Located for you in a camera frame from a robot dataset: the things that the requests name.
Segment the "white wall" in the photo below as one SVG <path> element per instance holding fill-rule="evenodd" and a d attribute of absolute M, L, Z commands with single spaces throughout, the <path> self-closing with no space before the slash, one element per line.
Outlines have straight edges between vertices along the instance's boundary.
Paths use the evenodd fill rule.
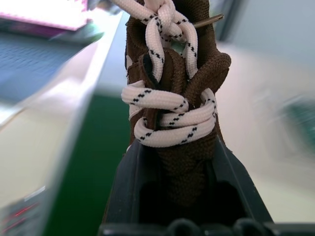
<path fill-rule="evenodd" d="M 248 0 L 229 39 L 250 50 L 315 65 L 315 0 Z"/>

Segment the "blurred background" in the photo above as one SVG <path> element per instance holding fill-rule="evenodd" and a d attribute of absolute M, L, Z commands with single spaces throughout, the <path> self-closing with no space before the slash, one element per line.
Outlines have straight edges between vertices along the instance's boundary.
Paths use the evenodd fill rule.
<path fill-rule="evenodd" d="M 34 11 L 40 1 L 24 2 L 0 0 L 0 230 L 35 235 L 66 214 L 89 234 L 128 146 L 129 15 L 109 0 L 47 0 L 45 14 Z M 225 15 L 216 40 L 232 58 L 217 93 L 226 145 L 275 222 L 314 222 L 315 2 L 210 6 Z"/>

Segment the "knot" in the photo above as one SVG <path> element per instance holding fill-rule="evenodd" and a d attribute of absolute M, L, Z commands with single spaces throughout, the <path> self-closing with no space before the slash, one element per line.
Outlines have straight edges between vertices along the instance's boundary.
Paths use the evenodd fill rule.
<path fill-rule="evenodd" d="M 153 14 L 142 22 L 148 24 L 150 21 L 155 21 L 161 34 L 163 47 L 168 47 L 171 39 L 181 43 L 186 42 L 179 24 L 188 22 L 188 20 L 176 14 L 177 11 L 172 0 L 144 0 L 144 2 L 144 6 Z"/>

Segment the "white desk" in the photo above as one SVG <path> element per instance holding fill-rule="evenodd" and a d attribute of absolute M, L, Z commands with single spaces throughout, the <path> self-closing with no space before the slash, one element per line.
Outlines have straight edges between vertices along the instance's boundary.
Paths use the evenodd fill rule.
<path fill-rule="evenodd" d="M 0 166 L 1 206 L 47 183 L 80 99 L 92 92 L 109 49 L 107 40 L 76 55 L 49 88 L 26 101 L 27 108 L 0 131 L 0 156 L 6 157 Z M 248 169 L 275 221 L 315 221 L 315 160 L 298 147 L 283 149 L 271 113 L 281 99 L 312 92 L 315 72 L 230 46 L 221 50 L 232 57 L 229 75 L 217 94 L 227 146 Z M 268 92 L 281 99 L 270 103 Z M 268 102 L 259 102 L 261 98 Z"/>
<path fill-rule="evenodd" d="M 94 92 L 122 14 L 105 36 L 69 60 L 55 79 L 23 101 L 24 110 L 0 128 L 0 207 L 49 184 L 82 99 Z"/>

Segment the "green surface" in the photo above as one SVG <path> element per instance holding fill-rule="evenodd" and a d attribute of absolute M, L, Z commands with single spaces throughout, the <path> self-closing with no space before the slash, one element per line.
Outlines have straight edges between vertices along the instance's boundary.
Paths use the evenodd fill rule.
<path fill-rule="evenodd" d="M 94 95 L 42 235 L 97 234 L 128 139 L 127 105 L 120 96 Z"/>
<path fill-rule="evenodd" d="M 315 150 L 315 101 L 298 101 L 286 107 L 286 112 L 299 128 L 303 139 Z"/>

